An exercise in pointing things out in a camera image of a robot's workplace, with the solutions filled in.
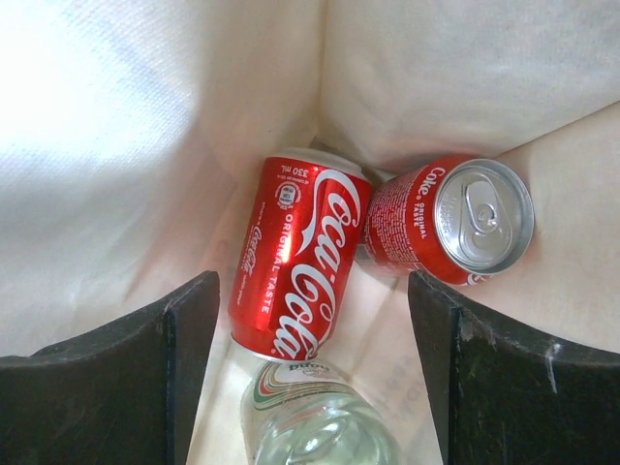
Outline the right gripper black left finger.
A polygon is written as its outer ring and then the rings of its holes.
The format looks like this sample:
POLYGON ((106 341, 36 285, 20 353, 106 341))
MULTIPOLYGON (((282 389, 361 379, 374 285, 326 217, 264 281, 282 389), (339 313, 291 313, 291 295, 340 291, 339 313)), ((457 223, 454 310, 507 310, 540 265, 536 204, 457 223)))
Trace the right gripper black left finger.
POLYGON ((183 464, 218 319, 207 271, 156 302, 1 360, 5 464, 183 464))

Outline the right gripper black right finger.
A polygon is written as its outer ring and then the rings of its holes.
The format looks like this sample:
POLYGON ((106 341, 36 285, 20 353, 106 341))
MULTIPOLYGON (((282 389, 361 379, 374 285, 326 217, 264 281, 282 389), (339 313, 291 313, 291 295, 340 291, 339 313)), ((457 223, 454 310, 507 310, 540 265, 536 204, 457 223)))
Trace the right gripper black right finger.
POLYGON ((540 331, 424 272, 408 300, 446 464, 616 464, 619 356, 540 331))

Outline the clear green-capped glass bottle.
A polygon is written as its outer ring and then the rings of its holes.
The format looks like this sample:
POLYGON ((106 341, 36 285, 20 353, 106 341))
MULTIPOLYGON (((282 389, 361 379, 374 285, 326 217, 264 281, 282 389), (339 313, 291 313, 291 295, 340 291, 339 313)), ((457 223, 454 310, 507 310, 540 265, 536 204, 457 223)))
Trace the clear green-capped glass bottle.
POLYGON ((404 462, 380 414, 324 360, 261 365, 241 401, 251 464, 404 462))

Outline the red cola can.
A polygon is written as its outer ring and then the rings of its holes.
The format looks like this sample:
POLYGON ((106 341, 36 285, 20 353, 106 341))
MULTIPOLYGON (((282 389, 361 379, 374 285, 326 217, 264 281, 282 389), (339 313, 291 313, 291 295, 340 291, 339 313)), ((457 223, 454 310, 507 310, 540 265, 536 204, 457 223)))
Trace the red cola can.
POLYGON ((229 317, 257 357, 314 358, 331 337, 373 187, 359 165, 287 148, 263 162, 229 317))

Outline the cream canvas tote bag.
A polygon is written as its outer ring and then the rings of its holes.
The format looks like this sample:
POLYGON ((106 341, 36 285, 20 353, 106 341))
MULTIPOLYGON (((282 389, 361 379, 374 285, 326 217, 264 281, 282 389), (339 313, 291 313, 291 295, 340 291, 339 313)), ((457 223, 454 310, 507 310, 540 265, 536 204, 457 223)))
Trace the cream canvas tote bag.
MULTIPOLYGON (((619 356, 615 1, 5 1, 1 360, 220 282, 188 458, 246 464, 261 361, 226 307, 263 159, 313 147, 373 179, 454 152, 527 183, 536 229, 455 290, 619 356)), ((407 464, 443 464, 408 278, 355 267, 321 357, 407 464)))

